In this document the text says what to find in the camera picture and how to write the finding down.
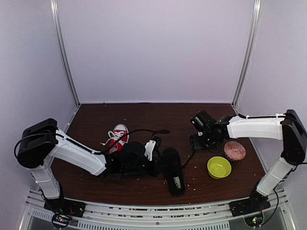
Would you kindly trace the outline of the upturned shoe orange sole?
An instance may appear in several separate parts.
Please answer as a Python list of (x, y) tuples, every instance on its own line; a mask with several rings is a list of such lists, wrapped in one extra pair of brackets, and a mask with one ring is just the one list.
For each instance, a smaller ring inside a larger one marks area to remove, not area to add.
[(163, 163), (162, 173), (166, 179), (168, 190), (171, 196), (179, 198), (185, 194), (185, 183), (183, 169), (193, 158), (196, 151), (193, 151), (187, 161), (182, 165), (178, 151), (173, 147), (166, 148), (161, 156)]

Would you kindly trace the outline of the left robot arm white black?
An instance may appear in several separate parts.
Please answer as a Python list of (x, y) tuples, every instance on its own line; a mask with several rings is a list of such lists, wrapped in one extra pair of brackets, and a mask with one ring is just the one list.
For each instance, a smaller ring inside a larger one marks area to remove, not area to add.
[(25, 129), (13, 152), (18, 163), (30, 171), (38, 184), (47, 208), (64, 213), (73, 206), (64, 198), (63, 188), (55, 179), (48, 159), (58, 158), (103, 179), (120, 179), (125, 174), (143, 171), (156, 177), (163, 165), (160, 156), (154, 157), (161, 143), (157, 135), (169, 131), (146, 129), (145, 132), (153, 135), (146, 144), (129, 141), (131, 134), (141, 131), (129, 131), (124, 124), (118, 124), (102, 143), (109, 147), (98, 151), (69, 137), (58, 128), (55, 119), (49, 118)]

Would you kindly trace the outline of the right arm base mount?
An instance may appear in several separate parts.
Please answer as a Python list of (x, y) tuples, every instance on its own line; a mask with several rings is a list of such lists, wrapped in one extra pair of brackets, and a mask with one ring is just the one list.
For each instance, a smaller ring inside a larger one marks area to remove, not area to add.
[(264, 224), (263, 211), (271, 207), (268, 196), (263, 196), (253, 188), (246, 199), (232, 201), (229, 203), (232, 217), (243, 216), (245, 223), (252, 228)]

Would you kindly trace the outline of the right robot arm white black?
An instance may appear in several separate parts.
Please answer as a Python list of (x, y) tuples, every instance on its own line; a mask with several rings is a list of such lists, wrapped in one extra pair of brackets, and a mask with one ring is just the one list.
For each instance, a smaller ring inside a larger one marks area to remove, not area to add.
[(212, 150), (226, 139), (237, 138), (270, 138), (283, 142), (280, 157), (246, 200), (249, 211), (257, 211), (264, 204), (264, 199), (295, 167), (305, 164), (307, 131), (293, 109), (265, 116), (225, 115), (219, 120), (203, 110), (193, 116), (190, 123), (198, 132), (191, 136), (192, 144), (197, 144), (198, 149)]

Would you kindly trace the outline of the red canvas sneaker white laces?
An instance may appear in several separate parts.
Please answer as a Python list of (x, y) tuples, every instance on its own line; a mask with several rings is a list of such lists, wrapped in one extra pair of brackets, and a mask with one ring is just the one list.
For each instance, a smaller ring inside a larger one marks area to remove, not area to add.
[(128, 128), (124, 124), (117, 124), (113, 130), (107, 132), (108, 139), (105, 142), (100, 142), (100, 144), (102, 146), (109, 145), (109, 154), (120, 151), (129, 142), (128, 132)]

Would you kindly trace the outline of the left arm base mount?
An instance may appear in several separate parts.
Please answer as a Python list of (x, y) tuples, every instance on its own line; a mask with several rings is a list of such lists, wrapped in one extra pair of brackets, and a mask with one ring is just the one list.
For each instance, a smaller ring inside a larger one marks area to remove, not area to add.
[(66, 199), (61, 185), (59, 185), (59, 190), (59, 198), (47, 199), (43, 191), (41, 197), (45, 202), (44, 209), (50, 210), (54, 213), (51, 218), (52, 225), (57, 230), (62, 230), (71, 223), (73, 217), (83, 217), (85, 203)]

